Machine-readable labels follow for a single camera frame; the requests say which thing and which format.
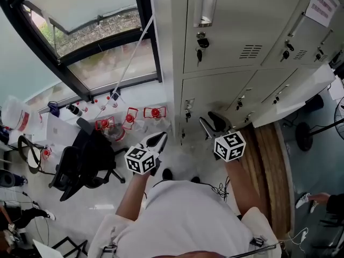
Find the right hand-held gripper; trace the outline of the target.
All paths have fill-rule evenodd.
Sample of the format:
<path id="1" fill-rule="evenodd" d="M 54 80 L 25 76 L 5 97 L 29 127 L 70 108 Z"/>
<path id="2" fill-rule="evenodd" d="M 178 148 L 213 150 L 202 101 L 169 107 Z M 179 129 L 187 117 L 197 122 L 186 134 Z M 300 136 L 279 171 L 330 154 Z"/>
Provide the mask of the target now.
<path id="1" fill-rule="evenodd" d="M 199 118 L 201 127 L 204 129 L 206 138 L 213 138 L 213 133 L 227 133 L 232 128 L 231 122 L 224 116 L 213 111 L 208 112 L 213 121 L 213 127 L 203 117 Z M 217 159 L 230 162 L 241 158 L 246 148 L 246 142 L 241 132 L 232 132 L 214 139 L 213 153 Z"/>

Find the black window frame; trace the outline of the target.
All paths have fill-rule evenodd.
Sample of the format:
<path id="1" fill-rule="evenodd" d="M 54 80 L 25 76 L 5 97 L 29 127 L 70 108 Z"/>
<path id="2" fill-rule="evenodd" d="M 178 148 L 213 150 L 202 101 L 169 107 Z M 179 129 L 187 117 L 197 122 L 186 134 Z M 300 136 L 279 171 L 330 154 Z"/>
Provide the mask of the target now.
<path id="1" fill-rule="evenodd" d="M 72 95 L 90 101 L 114 88 L 152 15 L 150 0 L 0 0 L 0 12 Z M 154 26 L 122 87 L 162 81 Z"/>

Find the round black frame stool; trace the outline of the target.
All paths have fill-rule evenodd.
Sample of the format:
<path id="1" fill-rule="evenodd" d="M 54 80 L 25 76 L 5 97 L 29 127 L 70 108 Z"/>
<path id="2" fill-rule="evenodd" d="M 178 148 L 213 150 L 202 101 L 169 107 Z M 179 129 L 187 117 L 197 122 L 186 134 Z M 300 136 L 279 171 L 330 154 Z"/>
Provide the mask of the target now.
<path id="1" fill-rule="evenodd" d="M 24 154 L 24 145 L 28 147 L 27 155 Z M 38 147 L 33 144 L 28 138 L 24 135 L 20 135 L 17 141 L 17 149 L 19 152 L 20 157 L 24 162 L 26 162 L 30 173 L 37 174 L 42 173 L 45 175 L 54 175 L 53 173 L 49 173 L 43 171 L 41 166 L 42 156 L 41 153 L 44 150 L 42 147 Z"/>

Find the white locker door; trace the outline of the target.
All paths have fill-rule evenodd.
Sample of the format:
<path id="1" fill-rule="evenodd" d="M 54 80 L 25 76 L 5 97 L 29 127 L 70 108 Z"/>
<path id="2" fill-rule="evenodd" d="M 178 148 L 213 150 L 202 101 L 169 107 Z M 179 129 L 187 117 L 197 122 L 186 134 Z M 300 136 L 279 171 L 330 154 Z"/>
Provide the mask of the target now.
<path id="1" fill-rule="evenodd" d="M 227 109 L 254 72 L 239 71 L 202 77 L 183 81 L 181 115 L 188 125 L 197 125 L 199 117 L 207 117 L 209 111 Z"/>

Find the black office chair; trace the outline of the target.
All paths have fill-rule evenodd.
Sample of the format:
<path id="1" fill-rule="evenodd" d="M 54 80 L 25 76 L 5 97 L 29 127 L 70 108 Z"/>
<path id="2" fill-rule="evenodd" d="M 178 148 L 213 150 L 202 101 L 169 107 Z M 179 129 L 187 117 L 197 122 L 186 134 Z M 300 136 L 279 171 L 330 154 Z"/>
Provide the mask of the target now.
<path id="1" fill-rule="evenodd" d="M 127 147 L 114 151 L 112 143 L 85 119 L 76 121 L 81 128 L 72 146 L 67 146 L 61 155 L 56 173 L 49 187 L 63 192 L 64 202 L 82 187 L 95 189 L 109 182 L 111 175 L 122 184 L 125 178 L 116 172 L 116 155 L 128 151 Z"/>

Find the person's white shirt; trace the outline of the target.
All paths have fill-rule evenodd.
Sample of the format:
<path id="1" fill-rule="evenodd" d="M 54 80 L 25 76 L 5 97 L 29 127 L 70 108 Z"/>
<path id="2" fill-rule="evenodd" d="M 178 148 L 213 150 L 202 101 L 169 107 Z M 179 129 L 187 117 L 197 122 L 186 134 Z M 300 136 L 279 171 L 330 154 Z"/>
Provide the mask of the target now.
<path id="1" fill-rule="evenodd" d="M 255 249 L 253 239 L 278 243 L 268 220 L 256 207 L 239 218 L 208 185 L 163 181 L 150 189 L 137 220 L 110 214 L 101 223 L 88 251 L 100 258 L 115 245 L 116 258 L 154 258 L 205 251 L 225 257 Z"/>

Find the white window pole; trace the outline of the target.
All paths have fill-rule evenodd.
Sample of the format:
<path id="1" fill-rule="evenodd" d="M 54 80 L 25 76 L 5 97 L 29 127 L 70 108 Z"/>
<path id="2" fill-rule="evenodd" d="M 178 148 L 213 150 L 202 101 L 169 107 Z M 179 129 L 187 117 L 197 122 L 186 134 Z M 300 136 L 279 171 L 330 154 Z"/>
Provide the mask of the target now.
<path id="1" fill-rule="evenodd" d="M 130 64 L 131 64 L 131 62 L 132 62 L 132 60 L 133 60 L 133 58 L 134 58 L 134 56 L 135 56 L 135 54 L 136 54 L 136 52 L 137 52 L 137 50 L 138 50 L 138 48 L 139 48 L 139 46 L 140 46 L 140 44 L 141 44 L 141 42 L 142 42 L 144 36 L 147 34 L 148 29 L 149 29 L 149 27 L 151 26 L 152 22 L 153 22 L 153 15 L 151 15 L 151 17 L 150 17 L 150 19 L 149 19 L 149 21 L 148 21 L 146 27 L 144 28 L 144 30 L 143 30 L 143 32 L 142 32 L 142 34 L 141 34 L 141 36 L 140 36 L 140 38 L 139 38 L 139 40 L 138 40 L 138 42 L 137 42 L 135 48 L 134 48 L 134 50 L 133 50 L 133 52 L 132 52 L 132 54 L 131 54 L 131 56 L 130 56 L 130 59 L 129 59 L 129 61 L 128 61 L 126 67 L 124 68 L 124 70 L 123 70 L 123 72 L 122 72 L 122 74 L 121 74 L 121 77 L 120 77 L 119 81 L 117 82 L 116 87 L 115 87 L 115 89 L 113 90 L 113 92 L 112 92 L 110 98 L 113 98 L 115 95 L 119 96 L 119 95 L 117 94 L 117 90 L 118 90 L 119 86 L 121 85 L 121 83 L 122 83 L 122 81 L 123 81 L 123 79 L 124 79 L 124 76 L 125 76 L 125 74 L 126 74 L 128 68 L 129 68 L 129 66 L 130 66 Z"/>

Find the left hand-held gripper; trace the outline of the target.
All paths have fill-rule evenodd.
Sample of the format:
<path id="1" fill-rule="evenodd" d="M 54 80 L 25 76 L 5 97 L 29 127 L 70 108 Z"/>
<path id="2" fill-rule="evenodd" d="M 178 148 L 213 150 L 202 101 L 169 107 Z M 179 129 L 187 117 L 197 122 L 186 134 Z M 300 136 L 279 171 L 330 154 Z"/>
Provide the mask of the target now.
<path id="1" fill-rule="evenodd" d="M 155 175 L 160 167 L 159 154 L 167 142 L 166 132 L 156 132 L 144 137 L 141 142 L 129 148 L 124 155 L 127 169 L 134 174 Z"/>

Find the brown wooden floor platform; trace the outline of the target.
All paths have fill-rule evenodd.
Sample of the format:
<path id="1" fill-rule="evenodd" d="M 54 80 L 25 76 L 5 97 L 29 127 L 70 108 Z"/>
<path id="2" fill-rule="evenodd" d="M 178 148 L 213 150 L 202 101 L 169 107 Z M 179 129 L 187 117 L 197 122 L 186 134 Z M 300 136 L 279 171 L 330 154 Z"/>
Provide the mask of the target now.
<path id="1" fill-rule="evenodd" d="M 292 230 L 292 210 L 285 159 L 274 124 L 240 129 L 246 141 L 242 166 L 260 196 L 263 213 L 277 238 Z"/>

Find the black thermos bottle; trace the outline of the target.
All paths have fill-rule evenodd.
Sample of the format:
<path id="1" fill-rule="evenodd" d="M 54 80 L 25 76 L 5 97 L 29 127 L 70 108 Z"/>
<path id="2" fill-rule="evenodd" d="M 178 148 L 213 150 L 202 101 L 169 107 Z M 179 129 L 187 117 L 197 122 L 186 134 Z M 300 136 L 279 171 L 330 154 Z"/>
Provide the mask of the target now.
<path id="1" fill-rule="evenodd" d="M 73 115 L 80 117 L 82 115 L 82 111 L 75 105 L 68 104 L 66 109 L 69 110 Z"/>

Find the white box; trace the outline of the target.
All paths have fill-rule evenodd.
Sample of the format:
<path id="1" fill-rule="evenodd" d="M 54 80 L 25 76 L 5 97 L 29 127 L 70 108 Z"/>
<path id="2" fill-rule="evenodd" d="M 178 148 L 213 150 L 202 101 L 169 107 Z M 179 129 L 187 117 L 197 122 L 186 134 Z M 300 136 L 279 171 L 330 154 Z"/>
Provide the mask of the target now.
<path id="1" fill-rule="evenodd" d="M 61 120 L 51 113 L 42 116 L 43 128 L 35 134 L 35 142 L 46 146 L 67 147 L 72 146 L 81 130 L 75 125 Z"/>

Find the black standing fan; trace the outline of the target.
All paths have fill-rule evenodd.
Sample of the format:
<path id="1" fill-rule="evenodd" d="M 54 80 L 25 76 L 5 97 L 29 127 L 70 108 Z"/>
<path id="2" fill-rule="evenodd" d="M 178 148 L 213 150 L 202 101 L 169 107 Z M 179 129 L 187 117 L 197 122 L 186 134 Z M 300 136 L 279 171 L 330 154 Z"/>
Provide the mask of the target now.
<path id="1" fill-rule="evenodd" d="M 337 134 L 344 140 L 344 97 L 340 99 L 335 108 L 334 122 L 332 124 L 327 126 L 317 125 L 310 128 L 306 122 L 301 122 L 296 126 L 295 138 L 298 147 L 304 152 L 309 151 L 313 144 L 313 136 L 330 128 L 335 128 Z"/>

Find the person's left forearm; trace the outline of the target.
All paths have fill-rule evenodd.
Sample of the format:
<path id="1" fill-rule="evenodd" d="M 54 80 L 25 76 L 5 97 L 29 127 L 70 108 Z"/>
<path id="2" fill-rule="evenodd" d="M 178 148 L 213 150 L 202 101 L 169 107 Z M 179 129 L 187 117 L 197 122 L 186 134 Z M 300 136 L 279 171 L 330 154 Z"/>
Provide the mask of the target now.
<path id="1" fill-rule="evenodd" d="M 128 188 L 126 189 L 126 192 L 116 210 L 116 215 L 132 221 L 137 220 L 149 177 L 150 173 L 133 175 Z"/>

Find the white paper notice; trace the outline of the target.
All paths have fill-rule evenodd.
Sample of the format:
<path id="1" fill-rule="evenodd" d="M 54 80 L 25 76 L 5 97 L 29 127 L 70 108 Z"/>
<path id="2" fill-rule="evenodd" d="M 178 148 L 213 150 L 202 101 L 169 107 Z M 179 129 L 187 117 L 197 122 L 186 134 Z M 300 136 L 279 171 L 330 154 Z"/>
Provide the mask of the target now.
<path id="1" fill-rule="evenodd" d="M 328 27 L 339 6 L 339 0 L 310 0 L 305 16 Z"/>

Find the clear jug with red label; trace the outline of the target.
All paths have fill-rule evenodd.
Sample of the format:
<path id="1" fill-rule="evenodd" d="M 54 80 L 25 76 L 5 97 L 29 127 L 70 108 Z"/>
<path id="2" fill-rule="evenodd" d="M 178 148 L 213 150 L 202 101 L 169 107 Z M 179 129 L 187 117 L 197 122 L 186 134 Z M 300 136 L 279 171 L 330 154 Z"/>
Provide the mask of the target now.
<path id="1" fill-rule="evenodd" d="M 104 130 L 105 136 L 110 141 L 121 141 L 125 136 L 125 131 L 121 125 L 114 125 Z"/>

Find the large red label water jug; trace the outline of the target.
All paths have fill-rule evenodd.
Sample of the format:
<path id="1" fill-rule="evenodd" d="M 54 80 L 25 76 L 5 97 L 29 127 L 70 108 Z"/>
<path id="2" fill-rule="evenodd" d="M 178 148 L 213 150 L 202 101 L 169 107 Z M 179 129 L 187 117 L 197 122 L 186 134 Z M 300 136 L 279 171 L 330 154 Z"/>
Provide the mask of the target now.
<path id="1" fill-rule="evenodd" d="M 44 126 L 38 111 L 12 95 L 7 96 L 3 103 L 1 119 L 4 126 L 24 134 L 35 134 Z"/>

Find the white table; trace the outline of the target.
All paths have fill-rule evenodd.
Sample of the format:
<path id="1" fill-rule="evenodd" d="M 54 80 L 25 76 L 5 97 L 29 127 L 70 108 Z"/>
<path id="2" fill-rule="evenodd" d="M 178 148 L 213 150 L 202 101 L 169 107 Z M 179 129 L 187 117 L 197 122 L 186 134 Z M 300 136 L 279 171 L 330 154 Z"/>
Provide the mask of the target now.
<path id="1" fill-rule="evenodd" d="M 287 117 L 334 80 L 328 64 L 318 69 L 298 68 L 252 115 L 253 126 L 257 128 Z"/>

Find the dark teal waste bin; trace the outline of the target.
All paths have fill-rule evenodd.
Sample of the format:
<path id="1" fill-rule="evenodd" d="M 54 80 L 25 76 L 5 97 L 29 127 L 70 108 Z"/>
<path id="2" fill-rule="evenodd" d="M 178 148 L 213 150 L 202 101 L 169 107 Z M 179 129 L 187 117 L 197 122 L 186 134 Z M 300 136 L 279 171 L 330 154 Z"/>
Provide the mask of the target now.
<path id="1" fill-rule="evenodd" d="M 323 107 L 324 107 L 323 98 L 319 94 L 317 94 L 306 102 L 304 109 L 305 109 L 305 112 L 311 113 L 311 112 L 320 110 Z"/>

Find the person's right forearm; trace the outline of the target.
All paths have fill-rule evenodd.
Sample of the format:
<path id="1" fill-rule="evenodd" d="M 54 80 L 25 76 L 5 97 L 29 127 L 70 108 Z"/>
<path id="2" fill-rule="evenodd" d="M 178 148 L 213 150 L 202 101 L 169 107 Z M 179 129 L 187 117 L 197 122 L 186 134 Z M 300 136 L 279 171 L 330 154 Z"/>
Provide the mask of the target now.
<path id="1" fill-rule="evenodd" d="M 253 207 L 262 210 L 260 196 L 241 162 L 238 160 L 226 162 L 225 168 L 241 215 L 245 215 Z"/>

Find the grey metal locker cabinet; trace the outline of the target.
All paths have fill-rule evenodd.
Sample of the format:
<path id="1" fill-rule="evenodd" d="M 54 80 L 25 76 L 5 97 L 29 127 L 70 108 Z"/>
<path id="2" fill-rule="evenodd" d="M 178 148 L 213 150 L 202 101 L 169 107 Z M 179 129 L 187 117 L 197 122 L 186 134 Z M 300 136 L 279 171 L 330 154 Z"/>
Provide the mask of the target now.
<path id="1" fill-rule="evenodd" d="M 298 68 L 318 69 L 344 49 L 344 0 L 328 27 L 305 16 L 310 0 L 151 0 L 175 139 L 205 137 L 181 115 L 183 81 L 253 71 L 224 111 L 238 130 Z"/>

